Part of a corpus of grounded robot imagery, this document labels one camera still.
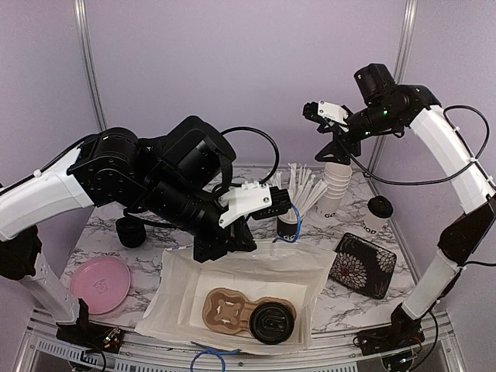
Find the white paper cup GOOD print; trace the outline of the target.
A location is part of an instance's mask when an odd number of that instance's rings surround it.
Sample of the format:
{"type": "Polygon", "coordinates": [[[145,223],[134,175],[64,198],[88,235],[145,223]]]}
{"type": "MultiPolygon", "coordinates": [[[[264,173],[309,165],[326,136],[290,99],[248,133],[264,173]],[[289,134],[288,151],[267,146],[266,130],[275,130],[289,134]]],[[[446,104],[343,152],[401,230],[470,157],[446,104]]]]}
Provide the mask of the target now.
{"type": "Polygon", "coordinates": [[[362,227],[369,235],[377,235],[387,224],[388,219],[377,217],[372,213],[367,213],[362,221],[362,227]]]}

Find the brown cardboard cup carrier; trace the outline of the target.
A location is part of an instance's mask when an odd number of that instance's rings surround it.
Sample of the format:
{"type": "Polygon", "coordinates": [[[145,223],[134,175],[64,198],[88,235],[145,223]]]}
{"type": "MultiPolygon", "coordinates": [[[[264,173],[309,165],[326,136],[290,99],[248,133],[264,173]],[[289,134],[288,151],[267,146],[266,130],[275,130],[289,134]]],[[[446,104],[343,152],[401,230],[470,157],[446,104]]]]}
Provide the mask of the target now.
{"type": "Polygon", "coordinates": [[[283,298],[265,296],[251,301],[241,291],[229,288],[211,290],[203,304],[202,320],[211,330],[227,335],[240,332],[250,332],[249,318],[253,310],[266,302],[276,301],[288,305],[297,318],[297,312],[292,303],[283,298]]]}

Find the blue checkered paper bag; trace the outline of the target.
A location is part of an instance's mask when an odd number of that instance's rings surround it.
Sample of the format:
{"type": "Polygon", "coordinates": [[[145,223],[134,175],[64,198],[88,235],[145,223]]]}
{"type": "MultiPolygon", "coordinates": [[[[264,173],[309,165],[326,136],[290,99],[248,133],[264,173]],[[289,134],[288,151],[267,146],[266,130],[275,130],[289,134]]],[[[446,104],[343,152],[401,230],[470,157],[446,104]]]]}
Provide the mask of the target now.
{"type": "Polygon", "coordinates": [[[301,239],[259,239],[253,252],[204,263],[190,250],[164,251],[159,287],[135,330],[254,355],[305,350],[335,258],[334,251],[301,239]]]}

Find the black plastic cup lid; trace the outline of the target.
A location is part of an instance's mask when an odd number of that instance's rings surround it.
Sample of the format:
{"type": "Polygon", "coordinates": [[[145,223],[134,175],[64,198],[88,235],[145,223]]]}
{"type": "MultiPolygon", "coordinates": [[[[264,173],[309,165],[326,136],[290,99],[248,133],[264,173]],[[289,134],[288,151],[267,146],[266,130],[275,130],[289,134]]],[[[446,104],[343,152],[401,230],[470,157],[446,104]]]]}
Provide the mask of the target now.
{"type": "Polygon", "coordinates": [[[394,212],[391,202],[383,195],[371,198],[367,203],[367,207],[372,215],[381,219],[389,219],[394,212]]]}

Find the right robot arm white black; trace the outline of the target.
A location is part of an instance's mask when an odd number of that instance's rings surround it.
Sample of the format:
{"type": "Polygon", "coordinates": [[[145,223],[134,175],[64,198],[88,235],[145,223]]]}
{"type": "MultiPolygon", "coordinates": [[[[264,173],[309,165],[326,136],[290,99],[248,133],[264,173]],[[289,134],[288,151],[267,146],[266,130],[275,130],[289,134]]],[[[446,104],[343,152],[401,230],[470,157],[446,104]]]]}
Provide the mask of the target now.
{"type": "Polygon", "coordinates": [[[384,64],[369,64],[358,70],[354,81],[364,108],[350,111],[345,105],[325,100],[309,102],[303,116],[316,122],[320,133],[330,133],[331,141],[316,155],[323,163],[356,164],[361,144],[371,137],[403,137],[410,130],[433,156],[443,175],[425,181],[393,181],[372,171],[370,178],[382,184],[421,188],[448,184],[456,195],[462,215],[446,227],[437,243],[437,252],[411,294],[391,316],[384,341],[399,347],[414,334],[413,322],[421,319],[447,293],[470,256],[495,223],[495,181],[483,168],[480,157],[486,146],[473,151],[452,123],[448,113],[465,105],[443,107],[425,86],[399,84],[384,64]]]}

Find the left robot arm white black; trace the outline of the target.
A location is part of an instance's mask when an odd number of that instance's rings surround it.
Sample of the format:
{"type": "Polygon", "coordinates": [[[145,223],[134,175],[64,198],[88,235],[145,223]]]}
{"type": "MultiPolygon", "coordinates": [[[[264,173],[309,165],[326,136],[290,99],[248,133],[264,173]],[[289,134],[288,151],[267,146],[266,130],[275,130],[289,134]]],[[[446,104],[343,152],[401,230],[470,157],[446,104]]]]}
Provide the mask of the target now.
{"type": "Polygon", "coordinates": [[[197,116],[168,134],[139,138],[112,128],[77,140],[45,167],[1,191],[1,275],[20,281],[80,344],[98,338],[88,306],[70,295],[41,251],[37,226],[65,212],[113,202],[152,212],[194,238],[199,262],[256,244],[244,212],[226,218],[235,152],[197,116]]]}

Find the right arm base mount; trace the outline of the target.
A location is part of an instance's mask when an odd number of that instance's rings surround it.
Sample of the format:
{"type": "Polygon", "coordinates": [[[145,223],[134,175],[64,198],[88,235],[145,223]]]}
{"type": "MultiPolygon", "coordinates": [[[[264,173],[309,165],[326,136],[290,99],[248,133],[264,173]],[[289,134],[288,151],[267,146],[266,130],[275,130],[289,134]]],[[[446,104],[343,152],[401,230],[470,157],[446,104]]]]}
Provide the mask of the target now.
{"type": "Polygon", "coordinates": [[[390,325],[358,332],[353,345],[360,348],[363,356],[369,356],[407,346],[421,346],[424,341],[421,320],[410,318],[400,304],[391,314],[390,325]]]}

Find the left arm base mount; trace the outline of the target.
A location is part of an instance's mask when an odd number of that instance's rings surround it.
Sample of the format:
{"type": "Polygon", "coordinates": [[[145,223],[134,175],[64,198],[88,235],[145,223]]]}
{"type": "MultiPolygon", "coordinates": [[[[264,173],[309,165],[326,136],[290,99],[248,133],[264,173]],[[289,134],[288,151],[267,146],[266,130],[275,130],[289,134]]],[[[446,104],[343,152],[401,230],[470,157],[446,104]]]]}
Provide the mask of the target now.
{"type": "Polygon", "coordinates": [[[88,306],[78,299],[79,313],[74,324],[57,322],[56,337],[59,340],[79,346],[87,346],[97,351],[117,354],[122,345],[124,331],[118,326],[107,326],[89,320],[88,306]]]}

